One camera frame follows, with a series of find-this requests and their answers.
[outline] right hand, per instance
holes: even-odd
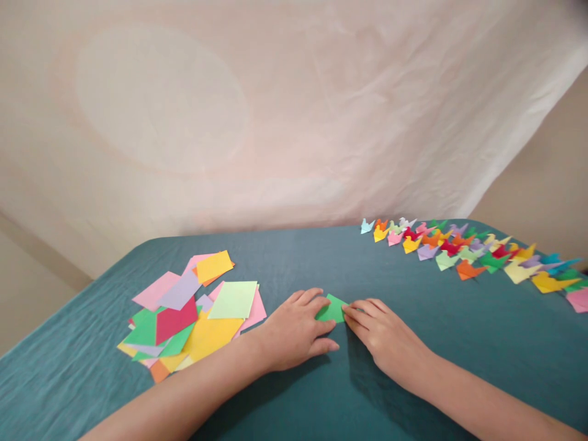
[[[345,322],[371,352],[378,368],[415,393],[437,356],[381,300],[356,300],[344,305],[343,311]]]

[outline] white cloth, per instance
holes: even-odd
[[[0,210],[92,277],[159,236],[467,216],[588,64],[578,5],[3,2]]]

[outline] table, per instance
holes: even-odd
[[[258,280],[268,313],[314,286],[348,302],[381,298],[439,355],[588,433],[587,315],[503,271],[462,282],[356,226],[143,243],[0,359],[0,438],[78,439],[151,387],[148,370],[116,349],[140,309],[131,298],[191,256],[224,249],[235,269],[197,296],[221,280]],[[193,439],[473,438],[385,377],[345,324],[331,337],[340,351],[260,379]]]

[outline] left hand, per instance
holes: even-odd
[[[317,338],[331,332],[336,325],[334,320],[314,319],[323,306],[331,303],[325,297],[317,297],[322,293],[320,288],[296,291],[264,324],[244,334],[259,344],[268,372],[285,371],[309,358],[339,349],[333,340]]]

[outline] yellow paper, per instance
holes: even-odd
[[[125,343],[120,342],[118,344],[118,346],[116,347],[118,350],[123,351],[126,355],[128,355],[129,357],[134,357],[135,355],[137,355],[138,350],[137,349],[133,349],[130,346],[127,346]]]
[[[404,253],[408,254],[413,251],[416,251],[418,246],[421,244],[422,239],[423,239],[423,237],[420,236],[418,238],[418,240],[414,241],[407,236],[406,239],[404,240],[404,243],[402,244],[402,246],[404,247]]]
[[[232,270],[233,262],[231,262],[228,251],[221,251],[198,262],[196,269],[198,281],[204,283]]]
[[[177,355],[161,357],[159,361],[161,361],[164,364],[168,371],[174,372],[176,368],[180,365],[180,363],[182,363],[182,361],[186,359],[187,356],[187,352],[180,352]]]
[[[541,271],[539,274],[531,278],[531,281],[535,284],[537,289],[543,294],[550,292],[561,291],[574,283],[579,282],[582,279],[572,279],[567,281],[559,281],[549,276],[547,271]]]
[[[518,262],[512,262],[511,264],[504,267],[504,272],[515,284],[518,285],[523,280],[527,280],[530,276],[535,274],[542,266],[543,265],[537,265],[531,268],[524,268],[520,266]]]
[[[188,337],[184,351],[187,351],[196,363],[229,343],[244,321],[243,318],[208,320],[208,312],[202,312]]]
[[[376,229],[374,230],[374,242],[379,242],[381,240],[384,240],[386,238],[386,236],[388,235],[389,231],[390,231],[389,228],[382,231],[379,227],[376,227]]]
[[[178,367],[176,367],[176,370],[174,372],[179,372],[182,371],[183,369],[187,368],[188,366],[192,366],[194,364],[194,362],[192,361],[192,359],[190,358],[190,356],[188,355],[184,361],[182,361]]]

